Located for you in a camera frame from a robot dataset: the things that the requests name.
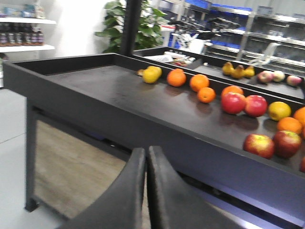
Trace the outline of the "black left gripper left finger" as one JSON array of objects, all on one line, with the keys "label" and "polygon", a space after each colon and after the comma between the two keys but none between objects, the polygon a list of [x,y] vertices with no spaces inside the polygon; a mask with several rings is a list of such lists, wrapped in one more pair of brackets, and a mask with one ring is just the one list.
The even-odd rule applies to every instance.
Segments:
[{"label": "black left gripper left finger", "polygon": [[89,207],[60,229],[140,229],[145,182],[145,150],[135,148],[124,168]]}]

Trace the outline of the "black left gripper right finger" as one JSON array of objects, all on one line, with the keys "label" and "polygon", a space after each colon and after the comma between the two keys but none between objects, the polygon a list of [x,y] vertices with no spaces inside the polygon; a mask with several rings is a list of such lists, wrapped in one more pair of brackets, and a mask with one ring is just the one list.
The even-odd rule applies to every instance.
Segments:
[{"label": "black left gripper right finger", "polygon": [[239,229],[178,175],[160,146],[147,157],[147,198],[153,229]]}]

